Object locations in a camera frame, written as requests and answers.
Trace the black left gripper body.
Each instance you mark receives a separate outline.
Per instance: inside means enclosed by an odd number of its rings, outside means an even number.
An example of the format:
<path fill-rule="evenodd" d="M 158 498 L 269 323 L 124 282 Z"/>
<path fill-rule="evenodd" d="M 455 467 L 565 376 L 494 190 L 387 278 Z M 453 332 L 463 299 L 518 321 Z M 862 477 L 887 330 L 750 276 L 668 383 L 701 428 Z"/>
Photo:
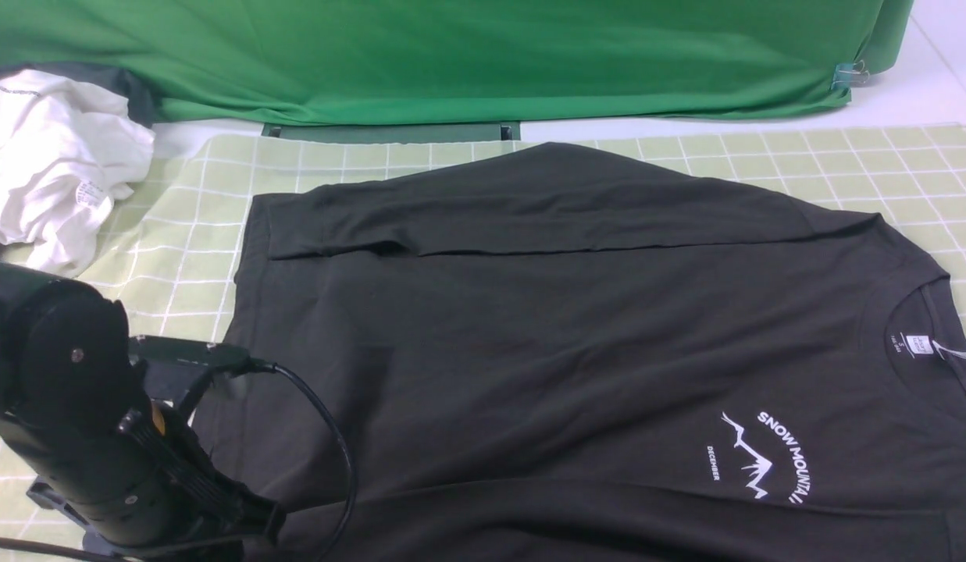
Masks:
<path fill-rule="evenodd" d="M 51 489 L 48 502 L 111 551 L 240 551 L 276 543 L 287 518 L 212 465 L 190 427 L 201 396 L 40 404 L 0 395 L 0 437 Z"/>

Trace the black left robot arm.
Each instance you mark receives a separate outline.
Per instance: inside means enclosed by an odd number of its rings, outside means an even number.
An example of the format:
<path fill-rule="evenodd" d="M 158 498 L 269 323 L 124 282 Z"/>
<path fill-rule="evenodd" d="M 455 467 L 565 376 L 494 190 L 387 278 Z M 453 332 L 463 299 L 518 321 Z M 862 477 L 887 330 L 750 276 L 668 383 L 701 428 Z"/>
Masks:
<path fill-rule="evenodd" d="M 285 511 L 212 465 L 190 425 L 247 350 L 131 336 L 123 304 L 0 260 L 0 438 L 37 474 L 29 495 L 98 554 L 239 558 L 276 544 Z"/>

